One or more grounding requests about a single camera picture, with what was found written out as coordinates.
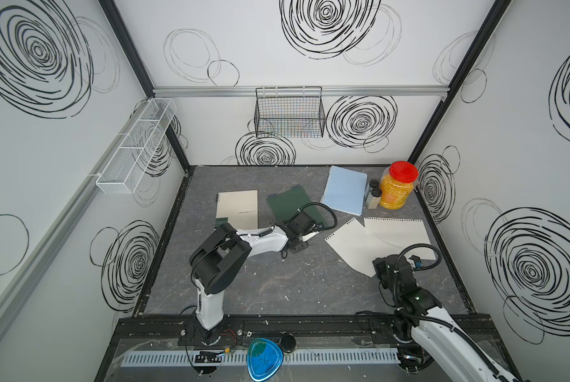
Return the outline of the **green spiral notepad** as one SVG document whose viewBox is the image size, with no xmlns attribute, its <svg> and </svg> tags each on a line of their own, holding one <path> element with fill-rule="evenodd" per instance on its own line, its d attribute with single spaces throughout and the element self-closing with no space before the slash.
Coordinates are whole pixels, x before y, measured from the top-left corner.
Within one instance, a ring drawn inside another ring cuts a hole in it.
<svg viewBox="0 0 570 382">
<path fill-rule="evenodd" d="M 311 203 L 311 199 L 302 186 L 296 185 L 280 194 L 269 195 L 267 203 L 272 212 L 270 221 L 274 223 L 291 219 L 298 208 Z"/>
</svg>

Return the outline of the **light blue spiral notebook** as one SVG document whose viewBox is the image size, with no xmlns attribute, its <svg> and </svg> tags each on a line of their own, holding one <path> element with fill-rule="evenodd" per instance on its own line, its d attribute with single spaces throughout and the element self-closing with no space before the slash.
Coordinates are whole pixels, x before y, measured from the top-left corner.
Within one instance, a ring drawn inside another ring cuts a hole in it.
<svg viewBox="0 0 570 382">
<path fill-rule="evenodd" d="M 332 210 L 361 216 L 367 174 L 332 166 L 321 202 Z"/>
</svg>

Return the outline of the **torn lined paper page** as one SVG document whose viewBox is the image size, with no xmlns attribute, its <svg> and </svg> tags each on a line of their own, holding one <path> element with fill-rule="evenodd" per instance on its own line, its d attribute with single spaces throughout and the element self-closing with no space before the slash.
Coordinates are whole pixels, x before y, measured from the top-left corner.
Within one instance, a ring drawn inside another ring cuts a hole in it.
<svg viewBox="0 0 570 382">
<path fill-rule="evenodd" d="M 430 244 L 422 220 L 369 217 L 364 222 L 366 242 L 359 256 L 368 264 L 376 258 L 399 254 L 413 244 Z"/>
</svg>

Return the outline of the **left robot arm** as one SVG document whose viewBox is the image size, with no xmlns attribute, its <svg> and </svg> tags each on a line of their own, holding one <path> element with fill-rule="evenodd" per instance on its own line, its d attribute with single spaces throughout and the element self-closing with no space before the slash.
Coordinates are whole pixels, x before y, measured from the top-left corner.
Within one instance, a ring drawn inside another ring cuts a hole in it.
<svg viewBox="0 0 570 382">
<path fill-rule="evenodd" d="M 195 326 L 204 342 L 216 342 L 224 319 L 224 291 L 247 259 L 264 253 L 285 257 L 308 247 L 304 237 L 326 226 L 302 211 L 263 229 L 236 229 L 223 223 L 192 254 L 190 278 L 197 288 Z"/>
</svg>

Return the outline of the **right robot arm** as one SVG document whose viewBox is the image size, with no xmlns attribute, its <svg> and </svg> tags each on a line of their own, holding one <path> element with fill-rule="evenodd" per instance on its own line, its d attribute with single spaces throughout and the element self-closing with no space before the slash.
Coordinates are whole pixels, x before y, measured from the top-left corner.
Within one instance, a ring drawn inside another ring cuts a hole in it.
<svg viewBox="0 0 570 382">
<path fill-rule="evenodd" d="M 393 296 L 392 332 L 417 343 L 453 381 L 517 381 L 482 350 L 428 290 L 418 285 L 404 257 L 377 258 L 373 266 L 381 285 Z"/>
</svg>

